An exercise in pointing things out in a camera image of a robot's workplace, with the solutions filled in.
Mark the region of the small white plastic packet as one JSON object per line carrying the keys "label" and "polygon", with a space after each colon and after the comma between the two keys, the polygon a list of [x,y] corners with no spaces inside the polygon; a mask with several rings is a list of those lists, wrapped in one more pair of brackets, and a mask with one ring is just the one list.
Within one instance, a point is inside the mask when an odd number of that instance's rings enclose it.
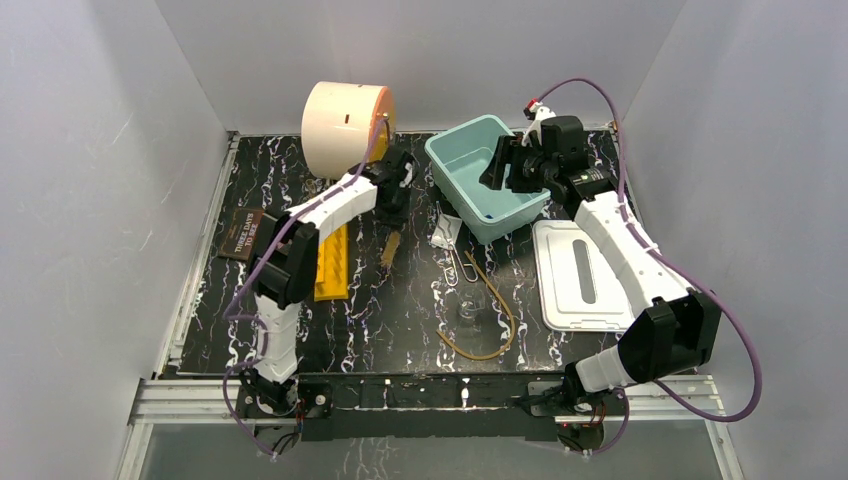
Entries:
{"label": "small white plastic packet", "polygon": [[440,214],[430,237],[430,244],[443,250],[454,250],[462,226],[463,222],[459,217]]}

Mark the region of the brown test tube brush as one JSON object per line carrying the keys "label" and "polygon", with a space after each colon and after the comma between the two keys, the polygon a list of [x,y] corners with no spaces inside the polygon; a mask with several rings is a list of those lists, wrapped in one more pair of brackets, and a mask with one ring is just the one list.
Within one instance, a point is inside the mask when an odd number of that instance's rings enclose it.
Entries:
{"label": "brown test tube brush", "polygon": [[389,233],[383,251],[380,255],[379,265],[381,268],[385,270],[389,270],[391,268],[400,240],[401,232],[399,230],[392,230]]}

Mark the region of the yellow test tube rack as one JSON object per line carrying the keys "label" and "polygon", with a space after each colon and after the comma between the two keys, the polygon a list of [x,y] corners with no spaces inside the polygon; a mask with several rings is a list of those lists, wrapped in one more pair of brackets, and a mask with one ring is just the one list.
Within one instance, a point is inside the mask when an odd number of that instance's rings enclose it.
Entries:
{"label": "yellow test tube rack", "polygon": [[340,226],[319,246],[314,286],[316,302],[349,298],[348,228]]}

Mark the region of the small clear glass beaker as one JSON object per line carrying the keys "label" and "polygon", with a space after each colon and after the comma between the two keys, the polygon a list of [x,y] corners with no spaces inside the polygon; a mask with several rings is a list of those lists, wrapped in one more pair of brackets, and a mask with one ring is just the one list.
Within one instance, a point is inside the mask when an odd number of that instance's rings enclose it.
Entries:
{"label": "small clear glass beaker", "polygon": [[480,305],[473,299],[463,299],[457,307],[458,322],[464,328],[475,325]]}

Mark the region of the tan rubber tubing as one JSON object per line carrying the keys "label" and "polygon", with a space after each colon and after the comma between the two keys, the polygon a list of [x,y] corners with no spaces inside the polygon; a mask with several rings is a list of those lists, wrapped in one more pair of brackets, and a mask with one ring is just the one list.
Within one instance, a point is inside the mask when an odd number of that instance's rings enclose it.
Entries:
{"label": "tan rubber tubing", "polygon": [[[441,321],[435,333],[457,359],[473,362],[497,360],[513,344],[517,320],[507,301],[487,276],[485,266],[478,264],[471,251],[459,251],[459,254],[462,260],[473,266],[479,280],[475,283],[466,281],[460,285],[453,298],[456,305],[452,317]],[[464,328],[458,322],[457,307],[463,299],[473,299],[480,305],[475,325],[470,328]]]}

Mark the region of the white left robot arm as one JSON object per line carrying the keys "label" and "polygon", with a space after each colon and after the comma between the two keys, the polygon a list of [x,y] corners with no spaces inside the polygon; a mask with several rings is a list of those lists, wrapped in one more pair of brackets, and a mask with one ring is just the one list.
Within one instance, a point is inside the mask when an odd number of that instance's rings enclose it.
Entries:
{"label": "white left robot arm", "polygon": [[358,164],[314,198],[279,214],[265,214],[249,262],[245,285],[257,311],[256,357],[240,373],[246,393],[275,416],[294,411],[299,391],[297,326],[301,304],[315,290],[321,245],[355,217],[371,212],[392,226],[409,216],[417,163],[407,150],[391,146],[381,159]]}

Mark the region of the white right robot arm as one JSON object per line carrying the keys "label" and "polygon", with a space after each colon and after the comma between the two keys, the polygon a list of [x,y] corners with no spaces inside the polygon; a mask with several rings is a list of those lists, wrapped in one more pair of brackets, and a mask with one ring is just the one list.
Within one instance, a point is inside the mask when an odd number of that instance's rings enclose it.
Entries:
{"label": "white right robot arm", "polygon": [[605,392],[701,366],[712,355],[721,311],[716,302],[664,266],[658,248],[636,239],[640,229],[612,174],[590,160],[587,134],[575,116],[540,122],[536,133],[498,138],[479,177],[491,190],[549,190],[599,248],[623,287],[635,320],[618,343],[565,368],[558,395],[577,414],[590,413]]}

